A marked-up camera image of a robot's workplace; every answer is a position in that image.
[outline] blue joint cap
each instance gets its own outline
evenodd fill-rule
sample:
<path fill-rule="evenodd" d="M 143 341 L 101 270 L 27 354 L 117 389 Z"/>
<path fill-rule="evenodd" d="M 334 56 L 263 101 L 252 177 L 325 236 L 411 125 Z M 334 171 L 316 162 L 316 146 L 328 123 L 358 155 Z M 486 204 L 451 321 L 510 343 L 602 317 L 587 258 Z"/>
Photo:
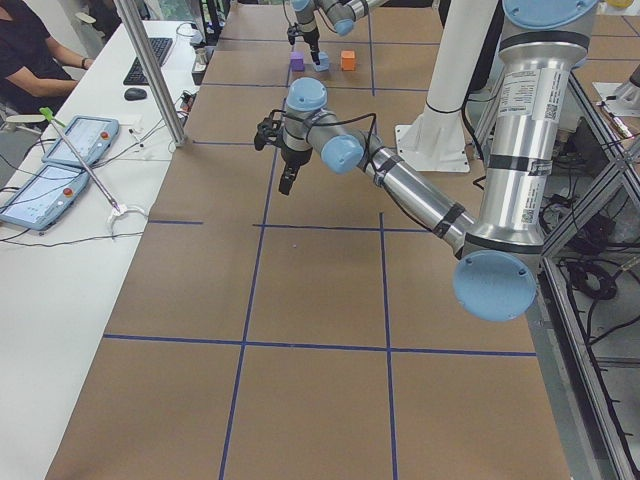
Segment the blue joint cap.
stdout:
<path fill-rule="evenodd" d="M 347 173 L 356 168 L 363 155 L 364 148 L 352 135 L 333 137 L 325 143 L 320 153 L 322 161 L 331 171 L 338 174 Z"/>
<path fill-rule="evenodd" d="M 355 26 L 356 23 L 353 20 L 351 20 L 350 18 L 345 18 L 342 20 L 338 20 L 333 27 L 336 29 L 336 33 L 338 35 L 344 37 L 347 33 L 350 33 Z"/>
<path fill-rule="evenodd" d="M 311 3 L 311 0 L 291 0 L 291 7 L 295 12 L 301 12 L 307 5 Z"/>
<path fill-rule="evenodd" d="M 531 306 L 536 281 L 531 270 L 513 255 L 479 250 L 458 263 L 453 290 L 469 313 L 483 320 L 505 322 Z"/>
<path fill-rule="evenodd" d="M 299 112 L 312 112 L 327 104 L 327 89 L 315 78 L 297 79 L 289 87 L 287 106 Z"/>
<path fill-rule="evenodd" d="M 598 0 L 504 0 L 505 16 L 528 30 L 550 30 L 571 23 L 589 12 Z"/>

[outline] white pillar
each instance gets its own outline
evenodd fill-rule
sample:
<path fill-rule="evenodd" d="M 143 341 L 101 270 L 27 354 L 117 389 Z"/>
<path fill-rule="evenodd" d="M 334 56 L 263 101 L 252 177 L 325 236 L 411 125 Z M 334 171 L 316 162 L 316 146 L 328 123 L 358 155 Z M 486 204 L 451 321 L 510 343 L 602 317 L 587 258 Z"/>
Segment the white pillar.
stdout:
<path fill-rule="evenodd" d="M 398 153 L 420 171 L 468 172 L 459 109 L 498 0 L 452 0 L 423 113 L 396 126 Z"/>

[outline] white desk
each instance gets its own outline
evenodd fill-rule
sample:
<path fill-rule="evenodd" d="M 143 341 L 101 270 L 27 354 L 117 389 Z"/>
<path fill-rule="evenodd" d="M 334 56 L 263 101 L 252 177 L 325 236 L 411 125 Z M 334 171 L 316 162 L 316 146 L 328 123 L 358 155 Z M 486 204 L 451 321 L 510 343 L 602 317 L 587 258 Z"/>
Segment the white desk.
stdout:
<path fill-rule="evenodd" d="M 176 35 L 179 22 L 146 22 L 149 36 L 174 38 L 162 67 L 172 98 L 195 91 L 191 79 L 193 49 Z M 60 110 L 58 118 L 74 115 L 137 119 L 141 135 L 160 120 L 151 93 L 143 101 L 127 102 L 122 80 L 135 57 L 121 26 Z M 51 138 L 51 127 L 43 138 Z M 129 125 L 107 156 L 133 143 Z M 167 171 L 173 146 L 166 128 L 121 159 L 97 170 L 97 175 L 122 203 L 150 209 Z M 40 166 L 41 149 L 33 149 L 22 168 Z M 20 186 L 28 175 L 16 173 L 7 185 Z M 2 196 L 4 203 L 8 197 Z M 44 235 L 29 232 L 16 241 L 73 241 L 107 234 L 111 206 L 95 185 Z M 141 232 L 139 215 L 117 220 L 116 233 Z M 0 238 L 21 232 L 0 225 Z M 56 248 L 0 243 L 0 478 L 44 478 L 91 365 L 96 348 L 135 253 L 139 237 L 97 240 Z"/>

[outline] cardboard surface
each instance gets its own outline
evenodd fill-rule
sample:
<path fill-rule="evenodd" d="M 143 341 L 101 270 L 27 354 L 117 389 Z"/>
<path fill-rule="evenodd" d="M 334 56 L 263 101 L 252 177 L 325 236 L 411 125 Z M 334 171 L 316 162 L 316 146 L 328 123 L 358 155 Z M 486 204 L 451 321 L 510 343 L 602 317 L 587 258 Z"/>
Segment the cardboard surface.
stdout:
<path fill-rule="evenodd" d="M 386 354 L 247 349 L 225 478 L 388 480 Z"/>
<path fill-rule="evenodd" d="M 241 340 L 260 231 L 149 224 L 106 333 Z"/>
<path fill-rule="evenodd" d="M 212 478 L 238 353 L 103 340 L 47 480 Z"/>
<path fill-rule="evenodd" d="M 589 95 L 637 66 L 636 20 L 598 20 L 606 60 L 576 73 Z M 283 163 L 252 142 L 297 78 L 286 27 L 281 6 L 234 6 L 48 478 L 568 478 L 523 318 L 466 313 L 450 247 L 361 172 L 314 154 L 277 193 Z M 333 65 L 306 74 L 341 119 L 376 112 L 393 146 L 424 108 L 436 13 L 319 28 Z M 343 49 L 355 72 L 336 69 Z M 470 166 L 427 177 L 476 214 Z"/>
<path fill-rule="evenodd" d="M 535 359 L 396 354 L 393 372 L 399 478 L 570 477 Z"/>
<path fill-rule="evenodd" d="M 225 45 L 239 50 L 217 48 L 202 83 L 285 86 L 291 46 L 273 42 L 264 52 L 254 49 L 256 43 L 229 41 Z"/>
<path fill-rule="evenodd" d="M 589 58 L 640 61 L 640 37 L 593 37 L 589 45 Z"/>
<path fill-rule="evenodd" d="M 452 287 L 458 261 L 430 234 L 385 234 L 392 343 L 401 348 L 533 352 L 524 317 L 479 320 L 457 302 Z"/>
<path fill-rule="evenodd" d="M 202 85 L 191 111 L 187 134 L 195 142 L 253 145 L 256 125 L 282 108 L 284 87 Z"/>
<path fill-rule="evenodd" d="M 270 228 L 249 339 L 384 346 L 380 234 Z"/>
<path fill-rule="evenodd" d="M 636 36 L 629 20 L 633 17 L 619 15 L 598 15 L 593 26 L 593 35 L 608 35 L 614 37 Z"/>

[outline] electronic equipment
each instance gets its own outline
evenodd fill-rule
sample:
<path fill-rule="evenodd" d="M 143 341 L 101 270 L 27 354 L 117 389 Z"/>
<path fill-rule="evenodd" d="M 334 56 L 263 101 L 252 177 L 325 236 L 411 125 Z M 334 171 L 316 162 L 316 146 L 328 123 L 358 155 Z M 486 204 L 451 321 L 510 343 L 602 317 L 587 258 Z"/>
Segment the electronic equipment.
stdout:
<path fill-rule="evenodd" d="M 65 134 L 88 165 L 97 162 L 118 135 L 120 125 L 112 118 L 75 116 L 65 128 Z M 81 168 L 80 162 L 66 143 L 58 138 L 42 157 L 45 163 Z"/>
<path fill-rule="evenodd" d="M 149 41 L 151 42 L 151 49 L 153 50 L 156 60 L 158 60 L 158 63 L 162 65 L 166 60 L 167 55 L 169 55 L 173 39 L 153 37 L 150 38 Z M 149 85 L 149 81 L 147 80 L 147 77 L 145 77 L 144 72 L 142 71 L 142 65 L 137 57 L 131 64 L 131 68 L 129 69 L 126 77 L 124 77 L 122 83 L 124 85 Z"/>
<path fill-rule="evenodd" d="M 71 206 L 89 181 L 87 172 L 47 163 L 0 208 L 0 221 L 46 230 Z"/>

